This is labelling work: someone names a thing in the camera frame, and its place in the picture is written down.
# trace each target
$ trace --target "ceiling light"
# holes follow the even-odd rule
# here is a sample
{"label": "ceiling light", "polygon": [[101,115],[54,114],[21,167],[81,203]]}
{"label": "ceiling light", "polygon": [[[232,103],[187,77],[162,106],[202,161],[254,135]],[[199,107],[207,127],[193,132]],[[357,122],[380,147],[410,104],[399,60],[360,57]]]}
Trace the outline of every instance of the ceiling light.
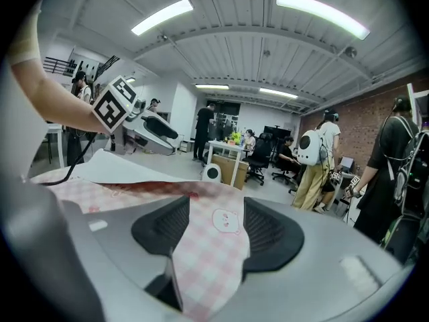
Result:
{"label": "ceiling light", "polygon": [[194,7],[191,5],[189,0],[181,0],[173,5],[167,6],[161,11],[152,14],[150,17],[143,20],[140,24],[131,29],[137,36],[140,36],[143,32],[152,29],[158,24],[164,23],[177,15],[192,11]]}
{"label": "ceiling light", "polygon": [[228,85],[195,85],[197,89],[229,89]]}
{"label": "ceiling light", "polygon": [[289,94],[289,93],[284,93],[284,92],[280,92],[280,91],[273,91],[272,89],[259,89],[259,92],[262,92],[262,93],[272,93],[272,94],[277,94],[277,95],[283,95],[284,97],[288,97],[288,98],[291,98],[291,99],[298,98],[297,95],[293,95],[293,94]]}
{"label": "ceiling light", "polygon": [[299,9],[307,13],[311,13],[337,24],[339,27],[350,32],[360,40],[364,40],[369,35],[369,30],[359,22],[349,17],[347,14],[325,5],[316,0],[276,0],[278,6],[290,7]]}

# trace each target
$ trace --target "brick wall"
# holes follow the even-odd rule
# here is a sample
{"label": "brick wall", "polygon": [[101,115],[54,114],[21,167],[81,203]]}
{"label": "brick wall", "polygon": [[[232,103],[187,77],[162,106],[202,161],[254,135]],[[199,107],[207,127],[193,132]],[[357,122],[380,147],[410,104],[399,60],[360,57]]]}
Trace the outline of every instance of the brick wall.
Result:
{"label": "brick wall", "polygon": [[[429,89],[429,74],[418,72],[333,106],[340,115],[340,154],[355,159],[357,174],[362,173],[368,162],[377,132],[392,110],[395,97],[407,95],[410,82],[415,92],[425,91]],[[322,111],[302,117],[299,137],[314,129],[322,118]]]}

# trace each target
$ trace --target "ceiling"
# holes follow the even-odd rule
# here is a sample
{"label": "ceiling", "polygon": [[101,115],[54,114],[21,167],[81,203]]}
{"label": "ceiling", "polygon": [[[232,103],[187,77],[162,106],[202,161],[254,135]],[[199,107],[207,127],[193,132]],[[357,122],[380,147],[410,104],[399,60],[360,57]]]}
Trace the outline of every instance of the ceiling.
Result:
{"label": "ceiling", "polygon": [[[424,67],[395,0],[318,0],[350,15],[365,40],[275,0],[190,0],[194,10],[136,36],[131,28],[179,0],[45,0],[40,26],[91,50],[132,61],[146,75],[182,71],[192,83],[229,85],[207,97],[297,114],[364,93]],[[352,46],[357,55],[344,51]],[[259,87],[297,99],[259,93]]]}

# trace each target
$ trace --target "pink checkered cloth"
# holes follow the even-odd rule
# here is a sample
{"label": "pink checkered cloth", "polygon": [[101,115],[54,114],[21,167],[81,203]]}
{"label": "pink checkered cloth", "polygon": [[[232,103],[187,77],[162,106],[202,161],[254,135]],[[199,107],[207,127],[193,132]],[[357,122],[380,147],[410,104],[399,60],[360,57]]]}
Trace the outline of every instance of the pink checkered cloth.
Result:
{"label": "pink checkered cloth", "polygon": [[[59,180],[67,170],[47,172],[33,181]],[[249,254],[240,190],[198,181],[100,185],[79,177],[49,188],[59,199],[79,204],[83,213],[189,196],[190,223],[173,253],[184,314],[195,321],[206,321],[237,291],[243,261]]]}

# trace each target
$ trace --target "beige pants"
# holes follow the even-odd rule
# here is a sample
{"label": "beige pants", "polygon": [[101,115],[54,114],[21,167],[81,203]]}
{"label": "beige pants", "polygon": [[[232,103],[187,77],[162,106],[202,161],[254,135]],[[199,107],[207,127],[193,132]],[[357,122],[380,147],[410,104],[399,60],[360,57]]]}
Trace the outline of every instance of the beige pants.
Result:
{"label": "beige pants", "polygon": [[307,166],[298,190],[296,191],[293,207],[303,210],[313,209],[323,185],[328,178],[328,162]]}

